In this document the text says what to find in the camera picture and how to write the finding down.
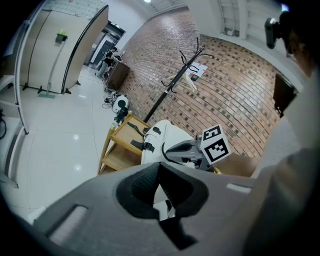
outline coat rack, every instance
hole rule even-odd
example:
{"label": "coat rack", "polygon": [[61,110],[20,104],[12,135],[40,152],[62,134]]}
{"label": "coat rack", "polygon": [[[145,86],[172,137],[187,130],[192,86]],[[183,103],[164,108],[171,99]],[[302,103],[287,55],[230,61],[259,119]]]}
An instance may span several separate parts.
{"label": "coat rack", "polygon": [[151,116],[154,114],[154,112],[156,111],[156,109],[159,107],[159,105],[161,104],[161,102],[165,99],[165,97],[168,95],[169,91],[173,92],[174,94],[176,94],[175,91],[173,91],[173,87],[177,84],[177,82],[179,81],[179,79],[184,75],[184,73],[190,69],[193,72],[197,72],[196,70],[199,70],[197,67],[193,66],[192,64],[196,61],[196,59],[200,56],[203,55],[207,55],[207,56],[211,56],[214,57],[211,54],[206,54],[206,53],[202,53],[205,49],[205,46],[202,46],[199,49],[199,38],[196,38],[196,51],[193,55],[193,57],[187,62],[187,58],[186,56],[183,54],[183,52],[180,50],[179,52],[182,54],[181,59],[182,59],[182,63],[183,63],[183,67],[180,69],[180,71],[178,72],[178,74],[176,74],[176,76],[172,79],[172,81],[168,84],[165,85],[165,83],[163,81],[161,81],[161,83],[165,86],[168,87],[168,89],[166,89],[163,94],[160,96],[160,98],[156,101],[156,103],[153,105],[153,107],[151,108],[151,110],[149,111],[149,113],[147,114],[147,116],[145,117],[145,119],[143,120],[145,123],[149,121],[149,119],[151,118]]}

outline black padding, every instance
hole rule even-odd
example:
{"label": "black padding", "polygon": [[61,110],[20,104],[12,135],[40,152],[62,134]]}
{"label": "black padding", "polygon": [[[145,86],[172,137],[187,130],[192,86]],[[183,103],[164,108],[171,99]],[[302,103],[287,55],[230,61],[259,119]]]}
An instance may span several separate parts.
{"label": "black padding", "polygon": [[177,217],[162,220],[159,224],[162,230],[179,250],[188,248],[198,242],[193,236],[185,233],[180,219]]}
{"label": "black padding", "polygon": [[159,184],[179,218],[195,215],[209,196],[202,181],[165,162],[157,162],[121,181],[116,198],[132,216],[158,220],[159,212],[153,208],[153,202]]}
{"label": "black padding", "polygon": [[142,219],[159,220],[158,210],[153,208],[156,190],[159,186],[158,169],[153,165],[125,178],[116,188],[119,204],[132,216]]}
{"label": "black padding", "polygon": [[195,215],[209,197],[207,186],[171,165],[161,162],[159,167],[160,184],[175,208],[175,215],[188,217]]}
{"label": "black padding", "polygon": [[169,152],[185,152],[185,151],[189,151],[192,148],[192,145],[190,143],[184,143],[184,144],[180,144],[178,146],[175,146],[173,148],[168,149],[165,153],[169,153]]}

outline desk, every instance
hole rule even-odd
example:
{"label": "desk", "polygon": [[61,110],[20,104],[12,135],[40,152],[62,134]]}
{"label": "desk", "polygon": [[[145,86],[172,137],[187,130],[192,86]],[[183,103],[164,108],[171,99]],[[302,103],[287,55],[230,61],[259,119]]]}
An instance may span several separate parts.
{"label": "desk", "polygon": [[109,76],[104,83],[104,90],[106,90],[106,88],[118,90],[129,70],[130,68],[126,64],[117,61],[114,66],[112,66]]}
{"label": "desk", "polygon": [[[135,129],[128,125],[128,122],[136,125],[141,132],[143,132],[144,128],[151,128],[151,126],[132,114],[128,114],[118,128],[113,123],[104,142],[97,175],[120,171],[141,164],[142,150],[133,146],[131,141],[135,140],[143,143],[145,140]],[[114,144],[107,152],[110,141],[113,141]]]}

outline wooden stand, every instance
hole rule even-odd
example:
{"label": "wooden stand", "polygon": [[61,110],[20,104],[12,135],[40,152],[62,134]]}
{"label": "wooden stand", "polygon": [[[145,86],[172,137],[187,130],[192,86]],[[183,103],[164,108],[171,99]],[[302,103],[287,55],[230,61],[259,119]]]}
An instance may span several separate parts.
{"label": "wooden stand", "polygon": [[[113,123],[109,129],[101,152],[97,175],[102,175],[114,171],[120,171],[132,166],[141,164],[142,150],[131,144],[132,140],[144,142],[144,138],[128,122],[136,125],[139,131],[144,128],[151,128],[149,125],[139,120],[132,113],[129,113],[124,122],[118,127]],[[114,144],[107,152],[110,141]]]}

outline wooden shelf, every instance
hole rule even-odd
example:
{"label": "wooden shelf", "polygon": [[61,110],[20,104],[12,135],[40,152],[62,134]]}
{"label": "wooden shelf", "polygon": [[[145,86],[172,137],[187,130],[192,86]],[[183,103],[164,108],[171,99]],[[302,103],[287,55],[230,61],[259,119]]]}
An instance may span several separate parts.
{"label": "wooden shelf", "polygon": [[144,128],[151,128],[135,116],[131,116],[130,118],[127,118],[113,134],[111,134],[111,140],[141,156],[142,150],[132,145],[131,141],[135,140],[136,142],[144,143],[145,139],[134,128],[129,126],[128,122],[136,125],[141,133],[144,131]]}
{"label": "wooden shelf", "polygon": [[132,166],[140,165],[141,156],[115,143],[102,159],[102,162],[116,171],[120,171]]}
{"label": "wooden shelf", "polygon": [[116,172],[115,169],[111,168],[110,166],[108,165],[104,165],[104,167],[101,169],[101,171],[99,172],[99,176],[100,175],[104,175],[104,174],[111,174],[111,173],[114,173]]}

